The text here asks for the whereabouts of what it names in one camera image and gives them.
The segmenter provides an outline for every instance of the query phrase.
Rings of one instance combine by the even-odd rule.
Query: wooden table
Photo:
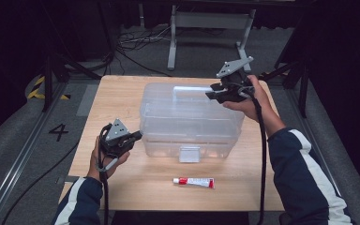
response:
[[[147,83],[211,84],[218,79],[105,76],[97,94],[68,175],[85,176],[96,136],[120,118],[130,132],[139,130],[140,104]],[[265,82],[264,89],[272,97]],[[260,207],[262,145],[259,126],[245,118],[241,136],[227,158],[202,158],[180,163],[176,157],[149,157],[143,142],[135,143],[130,158],[109,179],[112,210],[258,211]],[[283,210],[267,163],[265,210]],[[179,187],[173,178],[213,177],[216,188]]]

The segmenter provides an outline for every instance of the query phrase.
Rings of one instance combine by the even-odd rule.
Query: white tube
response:
[[[174,178],[173,182],[178,185],[191,185],[191,186],[199,186],[199,187],[205,187],[205,188],[215,188],[215,179],[214,178],[179,177],[179,178]]]

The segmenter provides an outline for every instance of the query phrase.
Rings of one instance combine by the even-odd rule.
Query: clear plastic container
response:
[[[140,108],[142,141],[150,157],[184,161],[225,158],[238,141],[242,112],[210,100],[199,84],[149,83]]]

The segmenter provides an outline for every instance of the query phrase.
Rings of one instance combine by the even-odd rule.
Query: navy jacket sleeve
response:
[[[100,224],[101,188],[94,178],[79,178],[58,205],[52,224]]]
[[[268,144],[274,183],[293,224],[353,224],[302,133],[284,128]]]

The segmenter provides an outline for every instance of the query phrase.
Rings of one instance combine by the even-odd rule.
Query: person's left hand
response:
[[[87,173],[87,177],[93,177],[100,181],[100,174],[98,172],[98,169],[96,168],[96,165],[98,165],[98,147],[99,147],[99,137],[96,137],[96,143],[95,143],[95,149],[92,151],[92,156],[90,157],[90,167],[89,172]],[[107,171],[107,178],[110,178],[113,173],[115,172],[116,168],[121,165],[122,163],[126,162],[128,160],[128,157],[130,156],[129,152],[126,152],[124,155],[122,155],[118,161],[113,164],[113,166]],[[101,159],[104,159],[103,165],[107,166],[110,162],[113,161],[110,157],[105,157],[104,153],[101,153]]]

